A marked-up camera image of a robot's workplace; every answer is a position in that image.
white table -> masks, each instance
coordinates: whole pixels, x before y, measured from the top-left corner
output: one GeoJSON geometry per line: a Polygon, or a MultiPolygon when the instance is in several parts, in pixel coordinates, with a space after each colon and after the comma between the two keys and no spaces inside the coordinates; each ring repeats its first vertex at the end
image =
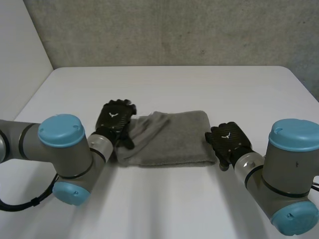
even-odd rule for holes
{"type": "MultiPolygon", "coordinates": [[[[104,103],[130,99],[139,115],[207,112],[211,125],[235,121],[265,154],[272,124],[284,118],[319,123],[319,104],[283,67],[90,67],[51,73],[16,120],[78,116],[87,135],[104,103]]],[[[47,163],[0,165],[0,197],[23,203],[48,186],[47,163]]],[[[319,193],[310,192],[319,206],[319,193]]],[[[317,238],[319,225],[300,236],[317,238]]],[[[0,212],[1,239],[273,239],[269,222],[232,169],[142,169],[108,165],[81,207],[53,196],[20,213],[0,212]]]]}

folded towel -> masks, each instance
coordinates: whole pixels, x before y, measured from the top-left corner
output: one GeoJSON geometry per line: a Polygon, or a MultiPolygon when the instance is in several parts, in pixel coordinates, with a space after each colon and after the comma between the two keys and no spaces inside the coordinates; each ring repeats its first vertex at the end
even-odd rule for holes
{"type": "Polygon", "coordinates": [[[209,130],[209,120],[203,111],[154,112],[131,120],[129,135],[135,148],[116,148],[117,159],[125,166],[210,165],[216,162],[216,157],[205,141],[205,132],[209,130]]]}

robotic hand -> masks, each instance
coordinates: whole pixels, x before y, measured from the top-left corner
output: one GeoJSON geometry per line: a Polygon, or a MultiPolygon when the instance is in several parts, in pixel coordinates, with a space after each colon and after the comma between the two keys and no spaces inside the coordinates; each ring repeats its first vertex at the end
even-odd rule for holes
{"type": "Polygon", "coordinates": [[[234,166],[239,154],[253,152],[249,139],[235,122],[222,123],[210,130],[205,138],[212,145],[222,171],[227,171],[230,164],[234,166]]]}
{"type": "Polygon", "coordinates": [[[10,159],[50,162],[57,174],[47,190],[31,202],[8,205],[0,210],[17,212],[38,205],[52,192],[71,205],[81,205],[101,174],[117,144],[134,148],[128,126],[135,105],[129,100],[110,101],[103,106],[96,131],[85,137],[81,121],[73,115],[57,115],[43,123],[0,120],[0,163],[10,159]]]}
{"type": "Polygon", "coordinates": [[[132,115],[136,115],[136,106],[131,105],[129,100],[110,101],[103,106],[94,134],[104,135],[114,146],[122,144],[133,149],[135,146],[128,133],[132,115]]]}
{"type": "Polygon", "coordinates": [[[319,125],[307,120],[283,119],[269,134],[265,159],[252,150],[240,127],[223,123],[205,134],[219,158],[220,169],[229,165],[271,223],[286,236],[312,229],[319,211],[308,199],[319,175],[319,125]]]}

concrete wall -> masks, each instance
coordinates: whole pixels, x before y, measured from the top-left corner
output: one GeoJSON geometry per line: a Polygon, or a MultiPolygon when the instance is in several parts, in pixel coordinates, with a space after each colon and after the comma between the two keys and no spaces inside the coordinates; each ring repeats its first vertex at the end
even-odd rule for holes
{"type": "Polygon", "coordinates": [[[280,65],[319,99],[318,0],[24,0],[54,68],[280,65]]]}

gray cylinder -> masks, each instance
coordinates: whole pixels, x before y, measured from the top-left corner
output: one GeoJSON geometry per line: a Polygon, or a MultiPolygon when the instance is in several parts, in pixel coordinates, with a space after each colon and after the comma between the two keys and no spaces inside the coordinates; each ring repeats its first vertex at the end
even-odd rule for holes
{"type": "Polygon", "coordinates": [[[307,194],[318,173],[319,150],[291,152],[268,143],[263,178],[289,194],[307,194]]]}

